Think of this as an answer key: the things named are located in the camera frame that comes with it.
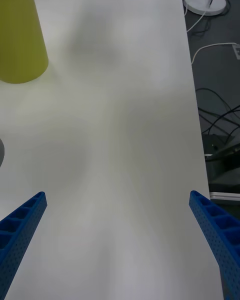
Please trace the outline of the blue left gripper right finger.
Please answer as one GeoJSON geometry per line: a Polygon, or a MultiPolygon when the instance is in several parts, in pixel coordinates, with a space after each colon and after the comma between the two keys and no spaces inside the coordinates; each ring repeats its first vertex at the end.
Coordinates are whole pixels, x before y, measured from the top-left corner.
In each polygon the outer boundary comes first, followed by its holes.
{"type": "Polygon", "coordinates": [[[219,266],[223,298],[240,298],[240,221],[197,191],[189,207],[219,266]]]}

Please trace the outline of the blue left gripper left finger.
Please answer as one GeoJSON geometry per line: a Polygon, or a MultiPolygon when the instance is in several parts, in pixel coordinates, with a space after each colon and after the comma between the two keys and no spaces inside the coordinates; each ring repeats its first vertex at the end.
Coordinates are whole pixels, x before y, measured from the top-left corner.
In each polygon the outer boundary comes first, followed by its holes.
{"type": "Polygon", "coordinates": [[[0,299],[5,299],[26,250],[47,208],[38,192],[0,221],[0,299]]]}

